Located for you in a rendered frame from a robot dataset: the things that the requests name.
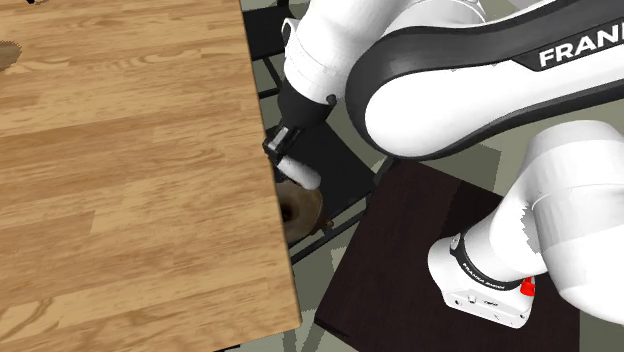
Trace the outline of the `white cylinder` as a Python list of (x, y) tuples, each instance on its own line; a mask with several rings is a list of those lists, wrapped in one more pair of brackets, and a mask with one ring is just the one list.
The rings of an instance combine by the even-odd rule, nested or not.
[(320, 187), (321, 176), (311, 167), (289, 156), (281, 158), (277, 163), (277, 169), (306, 190), (315, 190)]

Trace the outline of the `light wooden table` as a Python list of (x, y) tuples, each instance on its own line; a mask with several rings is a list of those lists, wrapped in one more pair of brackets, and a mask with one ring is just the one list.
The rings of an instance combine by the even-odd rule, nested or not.
[(302, 323), (240, 0), (0, 0), (0, 352)]

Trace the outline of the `dark robot stand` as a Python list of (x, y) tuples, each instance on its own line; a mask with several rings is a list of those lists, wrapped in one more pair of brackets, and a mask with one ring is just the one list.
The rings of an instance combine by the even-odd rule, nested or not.
[(429, 247), (488, 215), (499, 195), (414, 161), (394, 161), (315, 313), (358, 352), (580, 352), (579, 312), (547, 275), (520, 329), (448, 307), (432, 280)]

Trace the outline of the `brown round object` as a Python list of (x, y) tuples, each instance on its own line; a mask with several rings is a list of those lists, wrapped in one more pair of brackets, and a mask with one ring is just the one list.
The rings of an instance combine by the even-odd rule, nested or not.
[(19, 44), (13, 41), (0, 41), (0, 72), (15, 64), (21, 52)]

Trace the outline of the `black metal frame shelf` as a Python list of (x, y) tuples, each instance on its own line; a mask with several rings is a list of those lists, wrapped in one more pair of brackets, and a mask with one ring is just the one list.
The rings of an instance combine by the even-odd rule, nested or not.
[[(260, 62), (270, 75), (272, 84), (258, 91), (258, 98), (265, 99), (278, 94), (283, 78), (272, 58), (284, 52), (281, 25), (293, 13), (291, 0), (275, 0), (273, 5), (249, 9), (243, 12), (243, 20), (251, 59)], [(290, 150), (290, 155), (319, 172), (322, 176), (320, 192), (330, 223), (293, 245), (296, 252), (291, 263), (296, 264), (322, 246), (355, 226), (363, 217), (359, 211), (344, 222), (336, 224), (336, 218), (363, 199), (369, 199), (375, 188), (373, 172), (334, 132), (328, 123), (303, 132)], [(280, 171), (275, 172), (276, 184), (290, 181)]]

